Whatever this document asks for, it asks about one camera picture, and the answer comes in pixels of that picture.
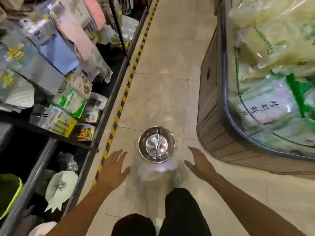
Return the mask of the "grey foil pack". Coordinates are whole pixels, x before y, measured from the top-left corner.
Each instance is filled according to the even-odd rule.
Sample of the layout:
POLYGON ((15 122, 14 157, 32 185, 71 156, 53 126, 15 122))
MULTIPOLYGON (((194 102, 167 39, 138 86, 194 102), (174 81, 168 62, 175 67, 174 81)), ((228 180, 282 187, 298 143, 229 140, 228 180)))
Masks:
POLYGON ((0 66, 15 71, 48 95, 55 95, 65 79, 28 41, 0 42, 0 66))

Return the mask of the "yellow black hazard tape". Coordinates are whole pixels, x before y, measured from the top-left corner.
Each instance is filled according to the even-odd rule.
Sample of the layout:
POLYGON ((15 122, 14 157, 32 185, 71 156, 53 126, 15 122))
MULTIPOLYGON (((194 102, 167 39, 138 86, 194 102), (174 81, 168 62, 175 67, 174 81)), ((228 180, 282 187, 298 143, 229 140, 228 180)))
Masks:
POLYGON ((120 85, 120 89, 114 103, 113 110, 111 111, 111 115, 113 115, 113 119, 112 119, 112 124, 109 125, 110 128, 108 130, 110 131, 106 131, 106 130, 104 131, 103 136, 106 137, 105 138, 106 141, 104 143, 100 142, 100 145, 99 145, 101 147, 100 152, 102 153, 102 155, 100 158, 99 166, 97 170, 95 171, 92 185, 96 184, 99 177, 100 170, 103 166, 103 163, 105 162, 105 160, 107 159, 109 155, 109 151, 110 151, 113 139, 115 137, 115 134, 117 132, 118 124, 119 124, 119 121, 120 121, 120 118, 124 109, 124 105, 127 101, 128 93, 131 88, 132 80, 136 74, 136 68, 140 61, 140 57, 142 55, 144 45, 147 40, 149 28, 152 24, 152 20, 154 18, 155 11, 157 9, 159 1, 160 0, 152 0, 151 6, 147 14, 145 15, 144 26, 141 29, 140 37, 138 38, 136 42, 135 49, 131 56, 131 65, 127 67, 125 76, 123 78, 122 84, 120 85))

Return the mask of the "person's right hand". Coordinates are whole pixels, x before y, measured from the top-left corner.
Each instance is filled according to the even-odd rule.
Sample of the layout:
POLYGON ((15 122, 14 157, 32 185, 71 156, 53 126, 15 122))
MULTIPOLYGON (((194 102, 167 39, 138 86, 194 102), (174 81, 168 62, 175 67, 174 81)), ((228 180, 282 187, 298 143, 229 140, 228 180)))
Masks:
POLYGON ((190 146, 188 148, 194 159, 193 165, 198 168, 198 173, 194 173, 194 175, 211 185, 219 174, 200 149, 190 146))

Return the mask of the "wood-panelled chest freezer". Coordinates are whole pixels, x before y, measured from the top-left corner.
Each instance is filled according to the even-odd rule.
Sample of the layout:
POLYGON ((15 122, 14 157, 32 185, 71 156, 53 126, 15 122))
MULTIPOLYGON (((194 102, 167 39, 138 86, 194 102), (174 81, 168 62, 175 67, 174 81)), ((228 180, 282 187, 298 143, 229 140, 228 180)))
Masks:
POLYGON ((217 20, 200 67, 197 136, 203 148, 219 161, 264 170, 276 175, 315 181, 315 158, 285 153, 259 145, 245 135, 240 118, 228 106, 230 57, 235 57, 227 40, 231 26, 226 14, 234 0, 215 0, 217 20))

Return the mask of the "yellow box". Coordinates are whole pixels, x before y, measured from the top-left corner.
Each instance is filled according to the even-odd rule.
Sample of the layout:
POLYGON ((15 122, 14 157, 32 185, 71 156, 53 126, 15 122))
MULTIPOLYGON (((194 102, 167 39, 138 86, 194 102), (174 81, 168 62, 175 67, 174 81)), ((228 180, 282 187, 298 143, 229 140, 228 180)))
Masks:
POLYGON ((64 110, 50 105, 47 113, 46 120, 47 130, 68 138, 73 131, 77 120, 71 117, 64 110))

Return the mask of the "green white box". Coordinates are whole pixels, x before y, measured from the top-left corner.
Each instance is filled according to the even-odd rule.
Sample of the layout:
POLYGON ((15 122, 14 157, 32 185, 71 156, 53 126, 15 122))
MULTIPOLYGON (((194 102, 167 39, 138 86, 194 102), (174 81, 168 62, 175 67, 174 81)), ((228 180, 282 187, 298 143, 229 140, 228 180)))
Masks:
POLYGON ((87 100, 82 98, 71 87, 68 87, 63 92, 58 92, 51 102, 70 116, 79 119, 84 111, 87 100))

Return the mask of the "green plastic bucket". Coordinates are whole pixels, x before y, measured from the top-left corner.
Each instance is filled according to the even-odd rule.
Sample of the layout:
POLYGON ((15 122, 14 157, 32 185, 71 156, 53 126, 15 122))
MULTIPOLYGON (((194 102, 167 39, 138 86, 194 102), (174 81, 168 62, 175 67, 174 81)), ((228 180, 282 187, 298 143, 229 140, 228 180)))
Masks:
POLYGON ((0 220, 9 214, 22 187, 20 177, 14 174, 0 174, 0 220))

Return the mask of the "white black small box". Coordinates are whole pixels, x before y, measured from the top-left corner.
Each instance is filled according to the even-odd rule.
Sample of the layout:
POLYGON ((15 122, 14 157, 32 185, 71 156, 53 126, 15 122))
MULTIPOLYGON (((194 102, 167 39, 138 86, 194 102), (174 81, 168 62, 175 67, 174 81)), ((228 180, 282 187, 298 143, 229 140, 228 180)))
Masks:
POLYGON ((100 120, 100 111, 94 107, 86 107, 82 119, 84 123, 96 124, 100 120))
POLYGON ((86 107, 91 107, 103 111, 107 102, 107 97, 95 92, 91 92, 89 99, 87 100, 86 107))

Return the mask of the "stainless steel divided pot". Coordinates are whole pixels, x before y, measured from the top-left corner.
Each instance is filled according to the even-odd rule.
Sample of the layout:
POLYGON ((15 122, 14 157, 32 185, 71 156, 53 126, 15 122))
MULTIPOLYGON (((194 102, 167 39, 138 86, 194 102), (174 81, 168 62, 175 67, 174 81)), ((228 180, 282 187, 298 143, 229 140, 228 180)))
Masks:
POLYGON ((170 130, 162 126, 149 127, 134 141, 134 146, 142 158, 154 164, 160 164, 172 158, 179 148, 170 130))

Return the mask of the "person's right forearm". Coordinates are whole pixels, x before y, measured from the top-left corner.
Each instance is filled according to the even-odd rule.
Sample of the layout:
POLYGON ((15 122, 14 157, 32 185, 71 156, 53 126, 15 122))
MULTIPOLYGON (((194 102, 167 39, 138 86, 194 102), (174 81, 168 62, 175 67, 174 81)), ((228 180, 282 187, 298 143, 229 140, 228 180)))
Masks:
POLYGON ((220 174, 202 175, 201 179, 217 191, 250 236, 306 236, 274 210, 220 174))

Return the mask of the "colourful printed box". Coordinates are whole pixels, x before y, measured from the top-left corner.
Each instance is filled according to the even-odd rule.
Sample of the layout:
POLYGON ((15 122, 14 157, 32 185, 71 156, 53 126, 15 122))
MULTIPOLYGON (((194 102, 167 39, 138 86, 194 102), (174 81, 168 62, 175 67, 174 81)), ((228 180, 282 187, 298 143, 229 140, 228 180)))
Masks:
POLYGON ((95 126, 88 123, 76 123, 70 137, 77 141, 91 141, 95 133, 95 126))

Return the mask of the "pink cloth pack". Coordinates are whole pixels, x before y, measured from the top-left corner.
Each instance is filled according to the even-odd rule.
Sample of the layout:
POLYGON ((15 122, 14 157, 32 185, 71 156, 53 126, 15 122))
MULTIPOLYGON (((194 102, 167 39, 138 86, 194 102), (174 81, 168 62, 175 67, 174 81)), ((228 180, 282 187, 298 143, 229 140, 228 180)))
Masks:
POLYGON ((103 26, 106 24, 106 19, 98 1, 97 0, 83 0, 83 1, 92 19, 95 22, 97 29, 101 31, 103 26))

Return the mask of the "person's black trousers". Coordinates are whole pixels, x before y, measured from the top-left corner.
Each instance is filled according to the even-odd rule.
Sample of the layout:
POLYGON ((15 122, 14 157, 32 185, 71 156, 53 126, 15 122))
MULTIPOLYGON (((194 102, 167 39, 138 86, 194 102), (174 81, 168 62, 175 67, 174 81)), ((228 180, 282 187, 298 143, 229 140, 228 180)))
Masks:
MULTIPOLYGON (((118 220, 111 236, 156 236, 152 220, 129 214, 118 220)), ((200 207, 185 188, 175 188, 165 198, 165 218, 158 236, 212 236, 200 207)))

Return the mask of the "person's left hand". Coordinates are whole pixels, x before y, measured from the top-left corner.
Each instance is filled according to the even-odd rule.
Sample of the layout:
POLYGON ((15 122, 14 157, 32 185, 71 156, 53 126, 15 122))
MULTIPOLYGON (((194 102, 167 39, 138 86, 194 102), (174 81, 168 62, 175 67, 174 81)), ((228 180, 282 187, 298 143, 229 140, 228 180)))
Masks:
POLYGON ((101 168, 97 185, 112 192, 124 182, 121 180, 121 173, 125 170, 122 168, 126 155, 127 151, 123 152, 122 149, 110 154, 101 168))

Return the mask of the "blue cloth pack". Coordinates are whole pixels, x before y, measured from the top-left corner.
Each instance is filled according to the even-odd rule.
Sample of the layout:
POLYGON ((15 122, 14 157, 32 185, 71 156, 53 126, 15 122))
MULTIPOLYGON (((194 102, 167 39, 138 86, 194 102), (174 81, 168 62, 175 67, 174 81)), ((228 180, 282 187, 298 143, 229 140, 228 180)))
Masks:
POLYGON ((79 66, 76 54, 51 21, 42 20, 37 27, 30 27, 27 32, 41 55, 62 75, 72 72, 79 66))

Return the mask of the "person's left forearm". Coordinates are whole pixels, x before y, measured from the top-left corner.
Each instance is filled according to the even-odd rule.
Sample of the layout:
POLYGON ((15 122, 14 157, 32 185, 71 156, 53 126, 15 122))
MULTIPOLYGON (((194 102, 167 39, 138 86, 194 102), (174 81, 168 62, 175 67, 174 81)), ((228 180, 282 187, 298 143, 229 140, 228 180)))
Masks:
POLYGON ((80 203, 45 236, 86 236, 106 197, 120 185, 96 184, 80 203))

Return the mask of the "black metal shelf rack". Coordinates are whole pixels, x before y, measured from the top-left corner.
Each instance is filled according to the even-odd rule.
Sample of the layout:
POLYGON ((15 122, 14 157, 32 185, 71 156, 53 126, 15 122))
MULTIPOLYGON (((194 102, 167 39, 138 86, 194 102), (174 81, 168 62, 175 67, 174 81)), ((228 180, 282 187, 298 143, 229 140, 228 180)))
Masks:
POLYGON ((74 157, 75 160, 78 160, 77 163, 79 166, 79 175, 72 195, 66 202, 63 203, 62 209, 57 213, 53 213, 53 215, 56 215, 56 220, 59 221, 77 205, 94 157, 99 151, 98 148, 102 135, 116 101, 125 73, 128 69, 128 65, 135 50, 141 30, 148 16, 152 2, 153 0, 148 0, 148 7, 145 8, 142 14, 139 27, 136 29, 135 37, 133 38, 128 49, 127 57, 125 57, 124 61, 121 62, 119 72, 114 72, 115 84, 112 87, 111 95, 109 95, 109 99, 105 105, 104 110, 102 111, 100 121, 96 127, 95 135, 90 145, 84 145, 83 143, 79 142, 75 143, 73 140, 62 138, 59 135, 49 133, 48 131, 36 127, 25 120, 15 119, 4 112, 0 112, 0 123, 4 124, 5 127, 10 127, 8 131, 9 134, 22 131, 23 133, 38 134, 38 138, 43 139, 42 145, 32 147, 31 153, 38 151, 38 154, 35 154, 34 157, 30 158, 33 160, 30 161, 30 163, 33 164, 29 168, 26 168, 26 165, 22 163, 22 160, 26 159, 26 157, 23 157, 22 154, 26 152, 23 151, 21 147, 18 147, 17 149, 21 150, 22 154, 15 154, 13 157, 14 163, 11 165, 7 165, 9 162, 9 157, 0 157, 0 167, 11 167, 13 170, 20 170, 20 172, 25 173, 23 176, 27 176, 26 182, 24 186, 22 186, 22 190, 18 194, 17 199, 13 202, 13 206, 11 207, 9 214, 5 216, 4 219, 0 220, 0 236, 12 236, 14 234, 22 221, 24 211, 28 208, 29 202, 34 195, 35 187, 37 186, 37 183, 39 183, 41 172, 47 168, 49 162, 52 161, 53 154, 56 153, 57 148, 61 148, 61 146, 68 146, 68 148, 72 150, 76 148, 74 157))

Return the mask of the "grey plastic bag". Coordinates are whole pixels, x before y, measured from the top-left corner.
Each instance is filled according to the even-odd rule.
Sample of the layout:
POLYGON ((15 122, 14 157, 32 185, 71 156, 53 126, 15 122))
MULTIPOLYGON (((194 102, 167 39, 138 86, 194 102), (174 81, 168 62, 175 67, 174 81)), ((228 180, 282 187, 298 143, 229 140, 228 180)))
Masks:
POLYGON ((74 160, 74 156, 71 153, 59 152, 57 155, 57 162, 59 163, 60 170, 66 171, 78 171, 77 162, 74 160))

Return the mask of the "pile of green white packets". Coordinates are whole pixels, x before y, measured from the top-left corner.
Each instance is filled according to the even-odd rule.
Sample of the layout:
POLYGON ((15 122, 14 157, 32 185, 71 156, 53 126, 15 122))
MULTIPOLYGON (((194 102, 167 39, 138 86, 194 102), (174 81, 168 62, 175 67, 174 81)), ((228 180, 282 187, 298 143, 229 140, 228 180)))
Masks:
POLYGON ((225 0, 226 96, 250 142, 315 160, 315 0, 225 0))

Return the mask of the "white ribbed paper pack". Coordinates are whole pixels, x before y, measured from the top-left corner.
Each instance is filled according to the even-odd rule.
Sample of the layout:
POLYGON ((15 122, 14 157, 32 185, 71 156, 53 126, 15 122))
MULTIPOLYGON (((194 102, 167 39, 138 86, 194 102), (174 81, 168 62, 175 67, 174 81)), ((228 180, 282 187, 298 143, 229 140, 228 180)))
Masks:
POLYGON ((16 81, 12 87, 0 87, 0 102, 21 108, 30 108, 34 105, 35 89, 24 78, 16 81))

